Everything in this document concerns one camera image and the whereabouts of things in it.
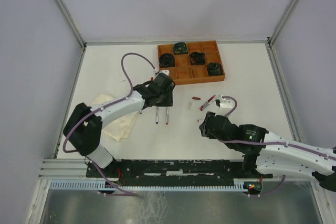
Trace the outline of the white marker red end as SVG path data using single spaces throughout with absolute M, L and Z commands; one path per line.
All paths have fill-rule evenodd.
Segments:
M 166 115 L 165 115 L 165 124 L 168 125 L 169 124 L 169 107 L 166 107 Z

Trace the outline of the white marker blue end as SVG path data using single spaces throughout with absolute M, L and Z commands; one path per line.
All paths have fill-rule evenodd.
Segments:
M 160 112 L 159 107 L 156 107 L 156 112 L 155 112 L 155 123 L 156 124 L 159 123 L 159 112 Z

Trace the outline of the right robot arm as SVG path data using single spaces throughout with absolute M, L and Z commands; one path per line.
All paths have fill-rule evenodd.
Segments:
M 260 173 L 315 179 L 320 187 L 335 191 L 335 148 L 288 140 L 253 124 L 236 125 L 214 112 L 206 113 L 199 130 L 203 137 L 242 153 L 241 172 L 246 177 Z

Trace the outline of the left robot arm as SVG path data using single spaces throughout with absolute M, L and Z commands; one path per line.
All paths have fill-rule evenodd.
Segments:
M 116 171 L 116 164 L 113 156 L 100 143 L 103 128 L 133 112 L 152 106 L 172 106 L 174 88 L 173 79 L 160 72 L 154 80 L 132 87 L 126 97 L 95 106 L 80 103 L 63 129 L 65 141 L 73 145 L 75 152 L 95 163 L 103 176 L 110 177 Z

